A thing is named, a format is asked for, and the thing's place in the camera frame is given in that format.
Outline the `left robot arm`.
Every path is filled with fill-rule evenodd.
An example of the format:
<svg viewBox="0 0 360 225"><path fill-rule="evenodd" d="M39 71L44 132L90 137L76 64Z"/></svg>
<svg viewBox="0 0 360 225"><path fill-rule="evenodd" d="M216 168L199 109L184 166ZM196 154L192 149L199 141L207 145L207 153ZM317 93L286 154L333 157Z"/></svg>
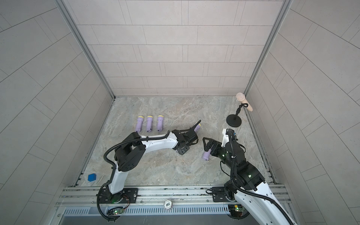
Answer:
<svg viewBox="0 0 360 225"><path fill-rule="evenodd" d="M131 133L122 142L108 149L103 159L112 166L110 179L104 183L97 194L97 203L110 203L114 197L124 197L125 180L130 170L134 169L144 154L162 149L172 149L184 155L190 146L198 143L198 121L184 130L167 131L165 135L141 136Z"/></svg>

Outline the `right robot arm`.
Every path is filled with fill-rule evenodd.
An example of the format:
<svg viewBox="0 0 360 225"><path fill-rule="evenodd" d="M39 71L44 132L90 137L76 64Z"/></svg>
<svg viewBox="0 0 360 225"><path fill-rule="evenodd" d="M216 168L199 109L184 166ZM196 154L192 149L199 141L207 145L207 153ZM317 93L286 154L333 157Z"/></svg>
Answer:
<svg viewBox="0 0 360 225"><path fill-rule="evenodd" d="M230 180L224 185L228 199L240 203L260 225L295 225L279 203L259 170L245 158L245 147L235 140L225 144L202 139L204 151L218 157L230 168Z"/></svg>

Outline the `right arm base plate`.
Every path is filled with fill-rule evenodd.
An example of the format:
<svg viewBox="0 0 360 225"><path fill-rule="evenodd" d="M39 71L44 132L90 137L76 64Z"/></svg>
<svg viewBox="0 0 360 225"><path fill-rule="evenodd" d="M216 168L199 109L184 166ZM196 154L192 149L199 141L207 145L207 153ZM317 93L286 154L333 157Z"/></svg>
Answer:
<svg viewBox="0 0 360 225"><path fill-rule="evenodd" d="M228 187L211 187L206 191L215 203L235 202L234 192Z"/></svg>

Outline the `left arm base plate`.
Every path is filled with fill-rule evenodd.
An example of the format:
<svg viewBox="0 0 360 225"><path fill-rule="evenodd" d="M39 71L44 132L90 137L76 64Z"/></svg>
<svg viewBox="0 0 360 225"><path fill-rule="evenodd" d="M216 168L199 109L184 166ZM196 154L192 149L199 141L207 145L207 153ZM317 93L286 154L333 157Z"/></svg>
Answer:
<svg viewBox="0 0 360 225"><path fill-rule="evenodd" d="M137 200L137 188L124 188L121 192L112 194L108 187L99 190L97 203L99 204L126 204L135 203Z"/></svg>

